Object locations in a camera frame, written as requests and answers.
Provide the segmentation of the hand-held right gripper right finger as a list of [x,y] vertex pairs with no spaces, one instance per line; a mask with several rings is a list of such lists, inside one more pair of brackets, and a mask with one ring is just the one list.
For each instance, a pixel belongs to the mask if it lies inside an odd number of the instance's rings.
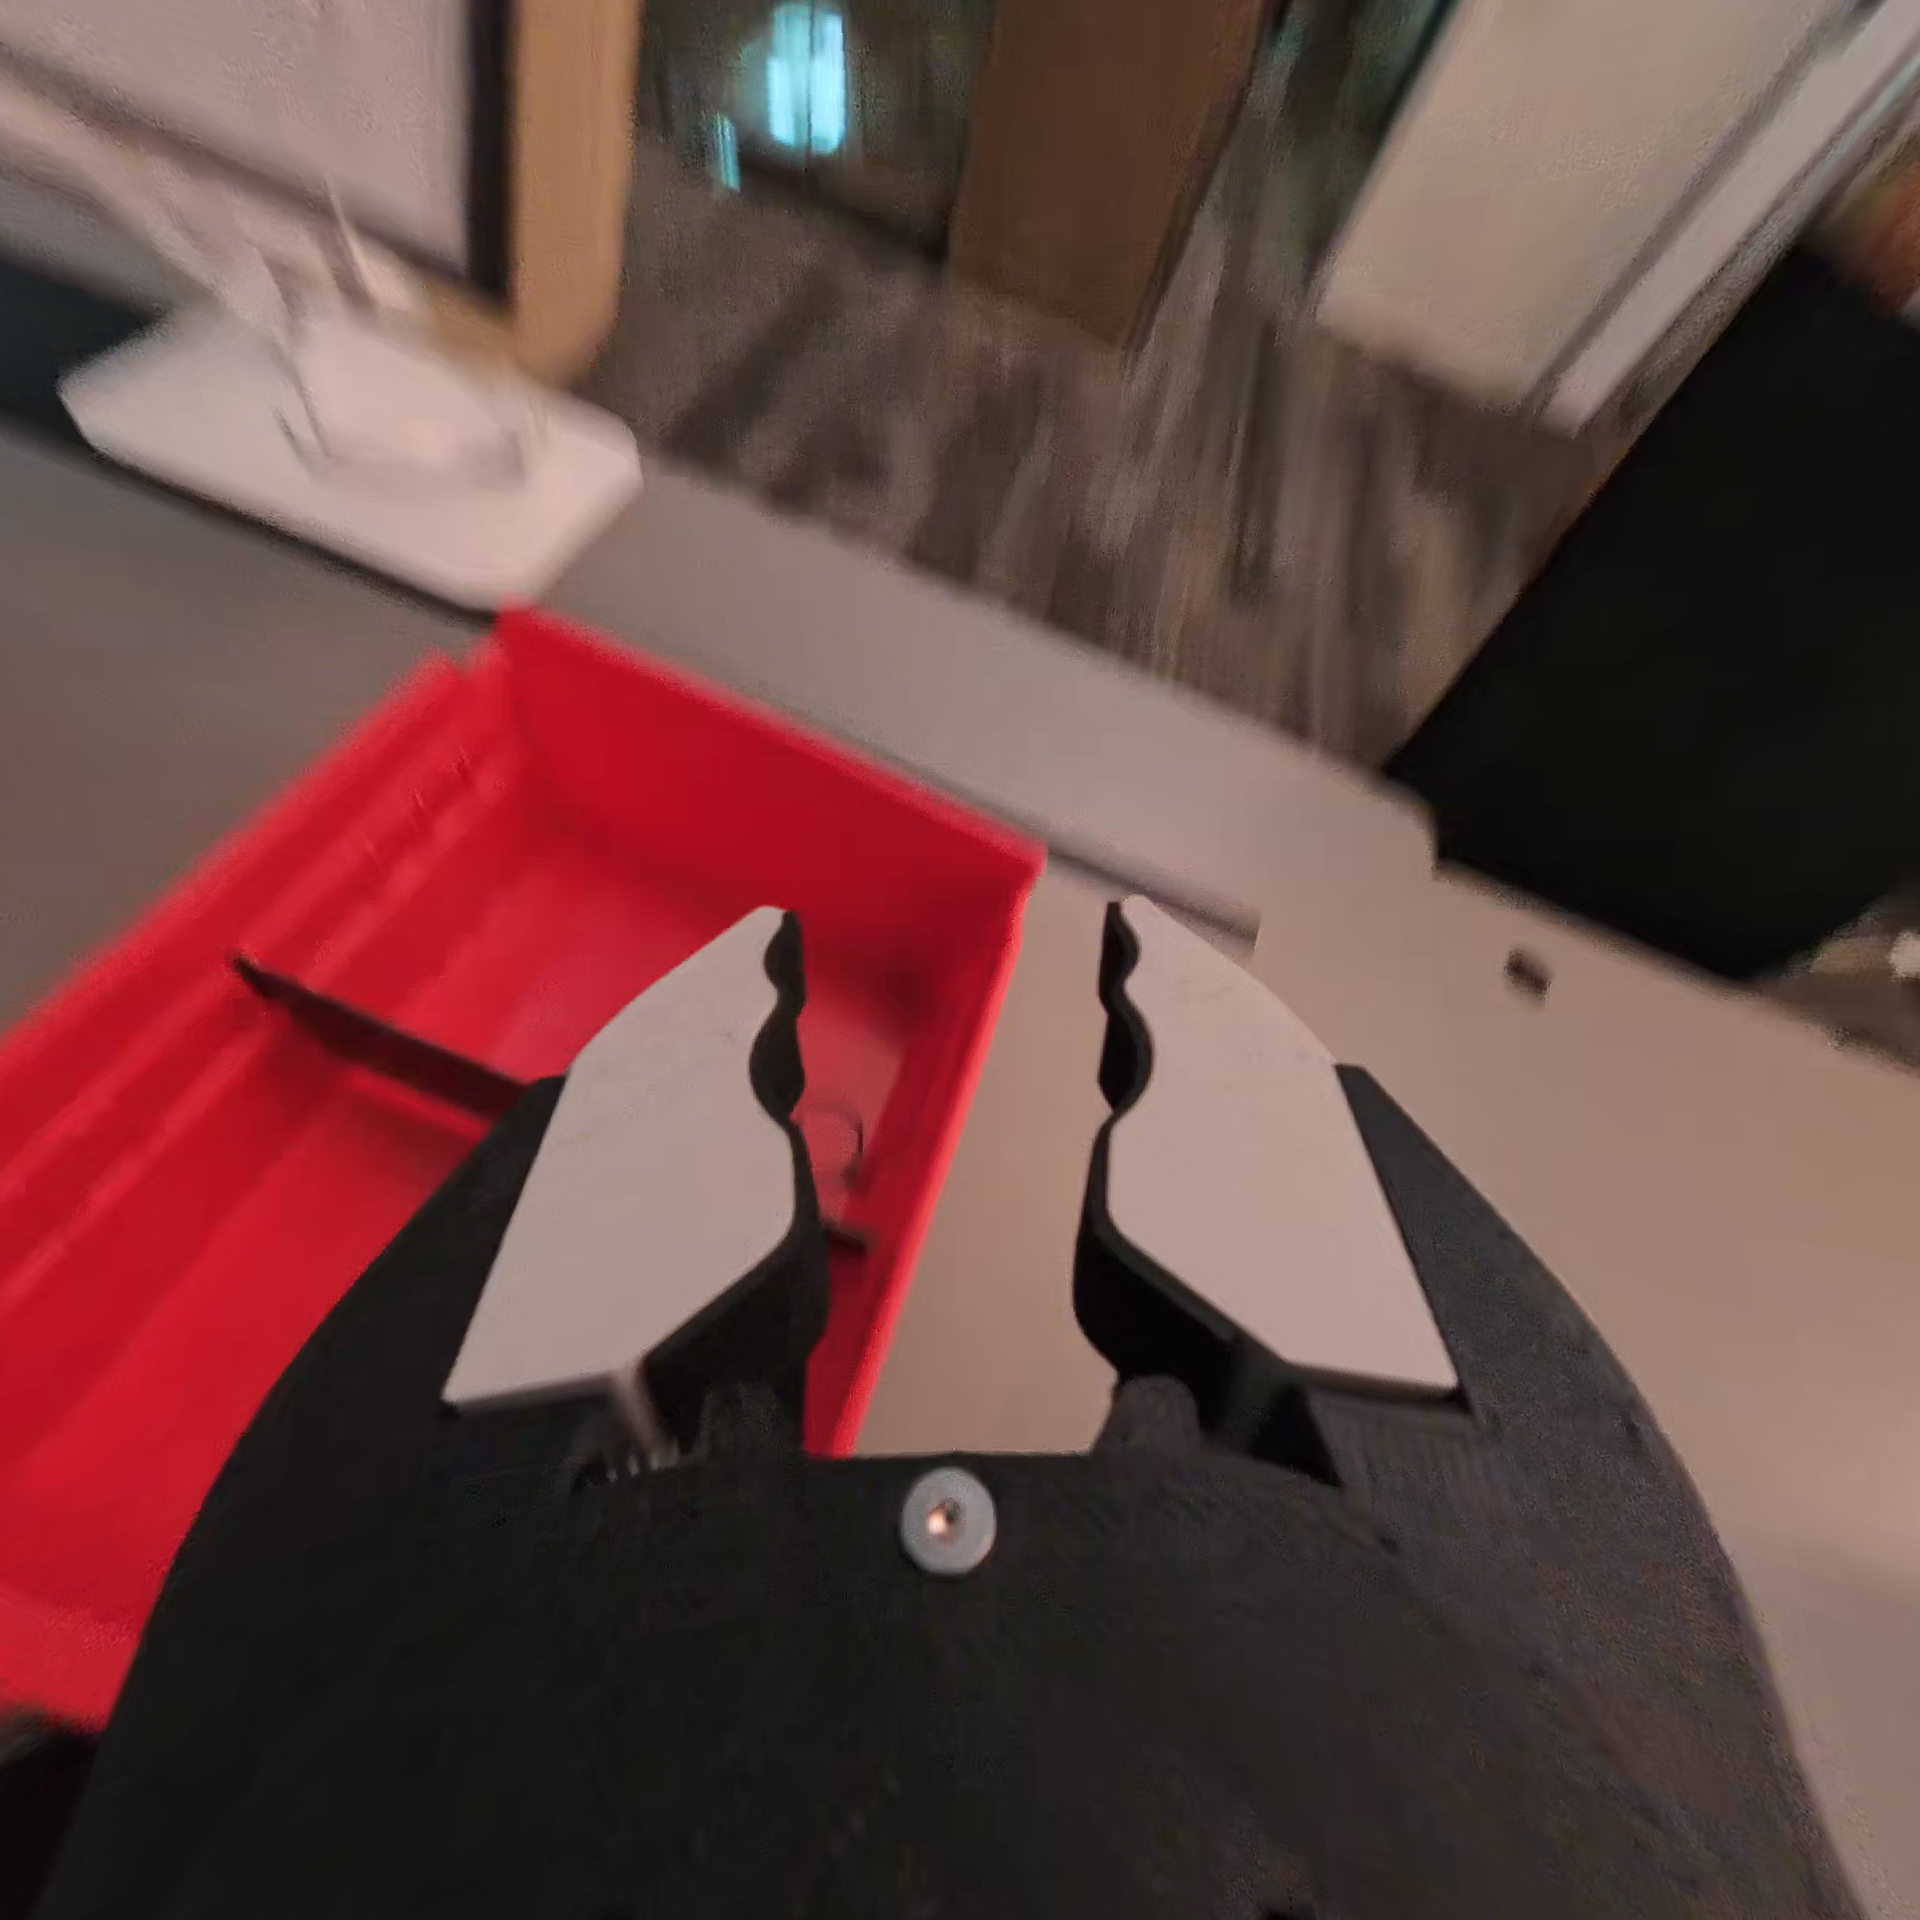
[[1121,1385],[1177,1382],[1220,1448],[1326,1448],[1317,1398],[1463,1415],[1463,1378],[1332,1050],[1145,896],[1107,906],[1108,1106],[1073,1254]]

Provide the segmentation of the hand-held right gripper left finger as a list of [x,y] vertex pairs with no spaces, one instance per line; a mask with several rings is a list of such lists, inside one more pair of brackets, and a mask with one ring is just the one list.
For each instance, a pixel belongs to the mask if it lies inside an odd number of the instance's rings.
[[800,919],[761,906],[622,1009],[566,1071],[445,1378],[460,1415],[598,1398],[693,1448],[751,1387],[805,1426],[824,1217],[796,1110]]

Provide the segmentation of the red plastic bin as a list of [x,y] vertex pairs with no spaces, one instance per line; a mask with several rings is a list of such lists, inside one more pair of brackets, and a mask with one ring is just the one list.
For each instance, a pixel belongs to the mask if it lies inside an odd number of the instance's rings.
[[3,1693],[101,1728],[242,1430],[482,1122],[239,956],[524,1087],[757,906],[798,917],[830,1218],[805,1436],[868,1413],[1045,852],[544,612],[404,678],[5,1037]]

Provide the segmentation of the white cabinet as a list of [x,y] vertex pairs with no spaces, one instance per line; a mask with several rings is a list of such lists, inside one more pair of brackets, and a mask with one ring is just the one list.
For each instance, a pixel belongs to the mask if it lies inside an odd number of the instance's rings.
[[1312,317],[1559,436],[1645,421],[1916,128],[1916,75],[1914,2],[1455,5]]

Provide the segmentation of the tall cardboard box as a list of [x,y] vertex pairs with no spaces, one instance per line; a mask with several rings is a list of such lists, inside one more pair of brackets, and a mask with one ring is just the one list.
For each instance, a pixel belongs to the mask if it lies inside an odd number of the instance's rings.
[[996,5],[949,272],[1104,348],[1134,348],[1283,11]]

